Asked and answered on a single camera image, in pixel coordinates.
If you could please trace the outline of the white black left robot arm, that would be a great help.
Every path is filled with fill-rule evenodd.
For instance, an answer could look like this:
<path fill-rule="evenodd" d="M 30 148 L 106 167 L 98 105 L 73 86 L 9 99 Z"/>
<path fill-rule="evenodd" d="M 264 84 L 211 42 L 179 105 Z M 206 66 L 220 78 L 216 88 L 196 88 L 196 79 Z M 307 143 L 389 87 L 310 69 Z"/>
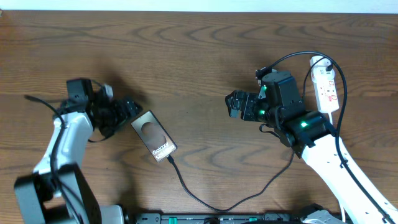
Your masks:
<path fill-rule="evenodd" d="M 14 193 L 25 223 L 128 223 L 120 205 L 101 206 L 90 189 L 81 164 L 95 130 L 114 136 L 142 107 L 131 97 L 114 99 L 107 84 L 94 90 L 94 80 L 67 81 L 68 97 L 59 108 L 27 95 L 53 111 L 54 130 L 47 150 L 30 175 L 18 177 Z"/>

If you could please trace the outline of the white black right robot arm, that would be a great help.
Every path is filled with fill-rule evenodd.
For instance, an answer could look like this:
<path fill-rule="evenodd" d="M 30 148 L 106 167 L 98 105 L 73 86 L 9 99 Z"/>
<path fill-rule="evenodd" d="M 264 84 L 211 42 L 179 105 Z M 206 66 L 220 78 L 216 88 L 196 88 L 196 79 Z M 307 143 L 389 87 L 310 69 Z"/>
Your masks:
<path fill-rule="evenodd" d="M 272 72 L 258 93 L 235 90 L 225 102 L 231 117 L 263 122 L 327 184 L 353 223 L 397 223 L 397 209 L 378 191 L 319 111 L 305 109 L 290 72 Z"/>

